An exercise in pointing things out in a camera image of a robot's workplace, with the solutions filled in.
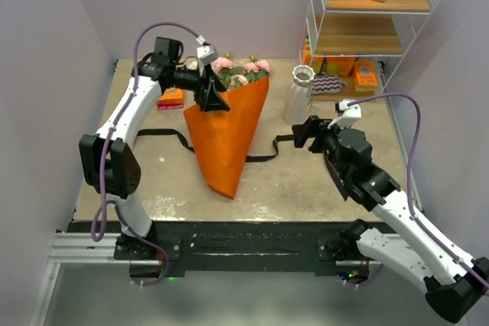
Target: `orange wrapping paper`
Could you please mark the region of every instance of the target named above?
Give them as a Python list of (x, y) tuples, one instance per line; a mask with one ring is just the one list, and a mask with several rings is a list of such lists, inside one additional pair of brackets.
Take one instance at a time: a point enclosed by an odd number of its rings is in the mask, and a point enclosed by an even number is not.
[(264, 79), (221, 94), (230, 111), (184, 111), (190, 138), (210, 188), (233, 199), (268, 93)]

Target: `wooden shelf board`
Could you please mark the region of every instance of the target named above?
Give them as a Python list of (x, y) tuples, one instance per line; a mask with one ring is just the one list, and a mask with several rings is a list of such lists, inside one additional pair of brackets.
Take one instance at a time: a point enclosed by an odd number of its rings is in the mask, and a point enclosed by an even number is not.
[(426, 13), (431, 12), (428, 0), (328, 0), (329, 11), (382, 11)]
[(311, 95), (311, 102), (337, 102), (345, 98), (360, 99), (374, 95), (374, 92), (357, 92), (353, 84), (353, 78), (350, 76), (340, 76), (340, 78), (348, 83), (348, 87), (343, 86), (340, 93), (322, 93), (321, 95)]
[[(321, 24), (322, 15), (316, 16)], [(402, 55), (390, 15), (326, 14), (315, 55)]]

